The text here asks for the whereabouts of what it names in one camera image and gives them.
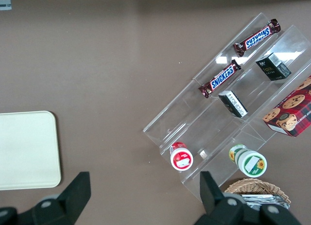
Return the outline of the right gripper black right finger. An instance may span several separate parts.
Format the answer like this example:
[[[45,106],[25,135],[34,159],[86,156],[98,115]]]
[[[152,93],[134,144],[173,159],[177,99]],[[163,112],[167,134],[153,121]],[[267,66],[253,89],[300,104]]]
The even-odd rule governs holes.
[[[260,225],[259,212],[250,208],[242,197],[225,196],[210,172],[200,173],[200,197],[206,211],[196,225]]]

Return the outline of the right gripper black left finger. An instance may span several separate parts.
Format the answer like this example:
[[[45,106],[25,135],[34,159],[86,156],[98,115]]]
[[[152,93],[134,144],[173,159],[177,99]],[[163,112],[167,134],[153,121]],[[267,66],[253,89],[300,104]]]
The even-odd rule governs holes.
[[[37,203],[18,215],[19,225],[73,225],[91,197],[90,174],[80,172],[55,199]]]

